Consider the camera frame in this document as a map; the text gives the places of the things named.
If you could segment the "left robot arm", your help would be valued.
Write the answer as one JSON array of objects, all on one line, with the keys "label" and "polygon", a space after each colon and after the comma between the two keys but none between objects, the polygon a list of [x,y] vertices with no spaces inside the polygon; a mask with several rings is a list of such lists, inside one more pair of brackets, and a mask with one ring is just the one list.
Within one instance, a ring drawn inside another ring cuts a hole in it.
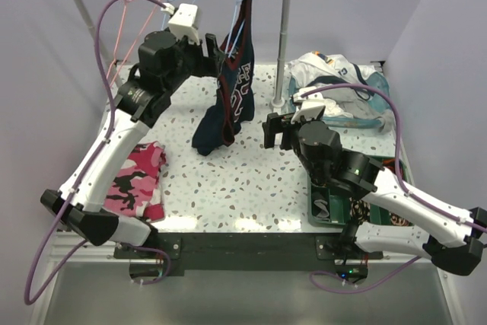
[{"label": "left robot arm", "polygon": [[84,160],[57,190],[46,190],[41,203],[57,222],[100,246],[107,241],[130,246],[141,258],[159,247],[157,230],[140,218],[104,208],[104,200],[130,152],[170,106],[171,96],[189,77],[215,77],[224,53],[216,36],[192,43],[169,30],[148,34],[138,48],[138,63],[110,102],[110,115]]}]

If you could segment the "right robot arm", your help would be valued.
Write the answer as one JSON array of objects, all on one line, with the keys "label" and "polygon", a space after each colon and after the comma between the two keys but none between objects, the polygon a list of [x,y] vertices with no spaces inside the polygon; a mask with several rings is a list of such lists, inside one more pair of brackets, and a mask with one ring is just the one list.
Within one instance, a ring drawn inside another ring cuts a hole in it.
[{"label": "right robot arm", "polygon": [[325,122],[270,113],[263,123],[264,147],[293,151],[311,184],[346,199],[357,199],[394,213],[410,225],[373,225],[351,220],[327,245],[349,259],[362,253],[394,252],[430,260],[437,268],[468,276],[480,264],[486,211],[461,209],[415,190],[378,160],[342,147],[338,132]]}]

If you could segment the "navy tank top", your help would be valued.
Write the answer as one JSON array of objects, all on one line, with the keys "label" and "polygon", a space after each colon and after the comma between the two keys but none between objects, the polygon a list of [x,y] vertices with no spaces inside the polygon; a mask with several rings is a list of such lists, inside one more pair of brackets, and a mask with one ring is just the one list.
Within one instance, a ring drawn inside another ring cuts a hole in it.
[{"label": "navy tank top", "polygon": [[[230,59],[224,61],[217,78],[216,103],[209,107],[195,133],[192,147],[202,156],[207,156],[216,148],[230,146],[241,125],[254,118],[253,75],[255,54],[252,40],[253,0],[244,0],[240,6],[237,28],[245,23]],[[220,45],[224,51],[228,35]]]}]

